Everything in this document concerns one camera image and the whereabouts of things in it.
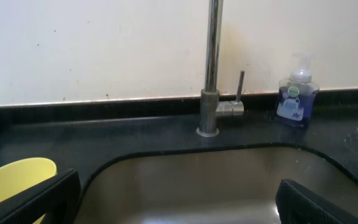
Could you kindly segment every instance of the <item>soap bottle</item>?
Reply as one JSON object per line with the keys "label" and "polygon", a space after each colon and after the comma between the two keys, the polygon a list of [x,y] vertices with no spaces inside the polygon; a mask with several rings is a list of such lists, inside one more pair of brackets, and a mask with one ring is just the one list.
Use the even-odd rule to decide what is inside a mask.
{"label": "soap bottle", "polygon": [[311,81],[312,55],[297,53],[293,56],[300,59],[300,66],[289,78],[280,80],[274,117],[290,126],[305,128],[309,125],[319,86]]}

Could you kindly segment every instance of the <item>green logo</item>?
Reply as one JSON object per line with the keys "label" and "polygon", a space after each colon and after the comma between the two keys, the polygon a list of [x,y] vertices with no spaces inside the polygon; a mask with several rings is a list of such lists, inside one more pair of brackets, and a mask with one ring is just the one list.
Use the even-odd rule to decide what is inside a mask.
{"label": "green logo", "polygon": [[298,87],[296,86],[291,86],[289,89],[288,89],[288,94],[292,97],[296,97],[299,95],[299,89]]}

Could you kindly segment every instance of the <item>sink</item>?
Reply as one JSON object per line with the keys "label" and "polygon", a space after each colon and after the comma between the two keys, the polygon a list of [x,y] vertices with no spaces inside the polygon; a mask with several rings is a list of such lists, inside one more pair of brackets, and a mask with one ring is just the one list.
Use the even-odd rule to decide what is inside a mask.
{"label": "sink", "polygon": [[325,159],[268,147],[128,159],[90,183],[75,223],[280,223],[293,179],[358,217],[358,186]]}

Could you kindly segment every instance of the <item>clear pump cap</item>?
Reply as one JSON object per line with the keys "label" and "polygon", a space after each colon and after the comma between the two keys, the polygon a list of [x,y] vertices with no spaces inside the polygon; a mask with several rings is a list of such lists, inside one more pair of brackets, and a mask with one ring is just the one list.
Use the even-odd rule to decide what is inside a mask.
{"label": "clear pump cap", "polygon": [[296,82],[310,82],[311,71],[310,63],[314,59],[314,54],[310,53],[294,53],[292,56],[300,59],[299,69],[291,72],[291,80]]}

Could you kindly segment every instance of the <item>bottle label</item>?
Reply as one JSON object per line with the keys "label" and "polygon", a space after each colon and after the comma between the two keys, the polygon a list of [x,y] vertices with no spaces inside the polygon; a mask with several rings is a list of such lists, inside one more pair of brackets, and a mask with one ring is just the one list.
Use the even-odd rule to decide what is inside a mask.
{"label": "bottle label", "polygon": [[299,89],[296,86],[291,86],[288,91],[283,92],[282,100],[277,107],[277,114],[294,121],[301,121],[303,119],[303,107],[299,107],[301,101],[298,95]]}

